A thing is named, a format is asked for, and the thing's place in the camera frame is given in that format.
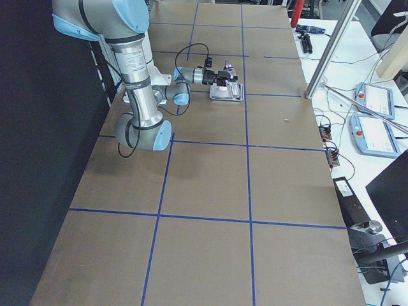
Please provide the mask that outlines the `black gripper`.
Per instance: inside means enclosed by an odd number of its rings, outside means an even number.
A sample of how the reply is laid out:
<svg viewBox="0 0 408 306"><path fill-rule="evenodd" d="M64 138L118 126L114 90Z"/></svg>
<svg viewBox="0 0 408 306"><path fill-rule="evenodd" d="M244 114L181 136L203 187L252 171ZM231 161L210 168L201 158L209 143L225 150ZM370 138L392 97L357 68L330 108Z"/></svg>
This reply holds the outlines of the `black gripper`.
<svg viewBox="0 0 408 306"><path fill-rule="evenodd" d="M203 85L216 84L218 87L227 87L229 82L236 82L238 77L230 71L218 71L218 74L212 70L203 71Z"/></svg>

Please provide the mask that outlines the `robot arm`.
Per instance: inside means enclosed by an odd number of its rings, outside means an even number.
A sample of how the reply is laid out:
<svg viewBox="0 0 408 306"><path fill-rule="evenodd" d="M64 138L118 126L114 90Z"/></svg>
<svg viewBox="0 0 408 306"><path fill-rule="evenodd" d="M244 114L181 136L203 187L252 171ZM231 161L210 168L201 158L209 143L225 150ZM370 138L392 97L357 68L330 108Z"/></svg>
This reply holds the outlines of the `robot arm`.
<svg viewBox="0 0 408 306"><path fill-rule="evenodd" d="M158 84L161 74L154 66L148 36L149 12L145 1L53 1L54 27L62 34L87 41L103 38L110 46L131 110L115 124L120 145L132 149L162 151L171 139L171 122L163 118L160 102L172 100L189 106L191 84L226 90L224 100L241 100L241 84L227 62L212 71L212 59L203 67L175 66L173 75Z"/></svg>

